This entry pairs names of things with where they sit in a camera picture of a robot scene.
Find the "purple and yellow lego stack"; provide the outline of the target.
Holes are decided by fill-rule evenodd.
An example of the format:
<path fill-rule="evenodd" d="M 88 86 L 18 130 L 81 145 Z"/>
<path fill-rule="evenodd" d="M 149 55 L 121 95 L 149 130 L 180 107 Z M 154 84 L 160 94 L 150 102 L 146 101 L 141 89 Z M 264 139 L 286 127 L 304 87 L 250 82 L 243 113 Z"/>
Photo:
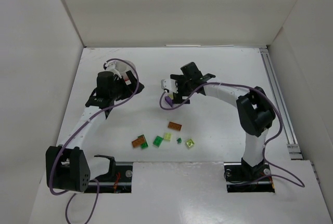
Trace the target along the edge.
<path fill-rule="evenodd" d="M 164 100 L 171 108 L 174 106 L 173 99 L 170 96 L 165 96 Z"/>

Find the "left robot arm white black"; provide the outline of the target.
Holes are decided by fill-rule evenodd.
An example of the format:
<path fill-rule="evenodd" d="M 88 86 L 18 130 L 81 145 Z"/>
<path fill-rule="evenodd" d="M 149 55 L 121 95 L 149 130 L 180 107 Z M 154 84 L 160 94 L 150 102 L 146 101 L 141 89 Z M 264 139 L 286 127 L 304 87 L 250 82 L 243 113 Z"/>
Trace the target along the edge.
<path fill-rule="evenodd" d="M 84 192 L 94 179 L 111 179 L 116 174 L 114 157 L 89 155 L 92 136 L 108 118 L 112 109 L 126 103 L 144 89 L 136 71 L 127 71 L 126 82 L 120 72 L 102 71 L 96 88 L 85 104 L 84 112 L 69 137 L 45 154 L 46 180 L 51 194 Z"/>

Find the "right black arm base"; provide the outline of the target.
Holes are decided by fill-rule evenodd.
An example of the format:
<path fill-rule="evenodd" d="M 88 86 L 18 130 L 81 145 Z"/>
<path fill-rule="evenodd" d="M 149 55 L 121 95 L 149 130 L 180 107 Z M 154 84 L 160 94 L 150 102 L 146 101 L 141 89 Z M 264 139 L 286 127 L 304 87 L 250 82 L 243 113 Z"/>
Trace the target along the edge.
<path fill-rule="evenodd" d="M 275 188 L 270 173 L 270 167 L 265 163 L 254 168 L 242 162 L 224 163 L 224 178 L 228 193 L 274 193 Z"/>

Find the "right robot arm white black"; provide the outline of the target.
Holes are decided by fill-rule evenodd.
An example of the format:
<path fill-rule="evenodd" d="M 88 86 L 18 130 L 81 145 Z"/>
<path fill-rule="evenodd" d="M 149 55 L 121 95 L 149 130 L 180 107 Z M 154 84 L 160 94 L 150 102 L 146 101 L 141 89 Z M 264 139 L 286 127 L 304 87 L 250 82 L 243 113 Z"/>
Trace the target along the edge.
<path fill-rule="evenodd" d="M 259 86 L 223 83 L 213 74 L 203 75 L 194 62 L 181 67 L 181 71 L 181 75 L 171 74 L 161 82 L 163 90 L 173 94 L 173 104 L 189 104 L 189 97 L 198 93 L 234 106 L 246 133 L 242 162 L 250 167 L 263 163 L 263 146 L 276 117 L 264 90 Z"/>

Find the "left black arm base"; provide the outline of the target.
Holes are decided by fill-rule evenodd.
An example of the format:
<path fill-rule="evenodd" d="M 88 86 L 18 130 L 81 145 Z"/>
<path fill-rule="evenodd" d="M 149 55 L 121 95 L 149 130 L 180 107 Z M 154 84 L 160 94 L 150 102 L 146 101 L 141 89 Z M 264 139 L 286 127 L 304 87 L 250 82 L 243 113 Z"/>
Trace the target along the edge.
<path fill-rule="evenodd" d="M 133 163 L 116 162 L 113 156 L 80 159 L 80 183 L 85 193 L 130 193 Z"/>

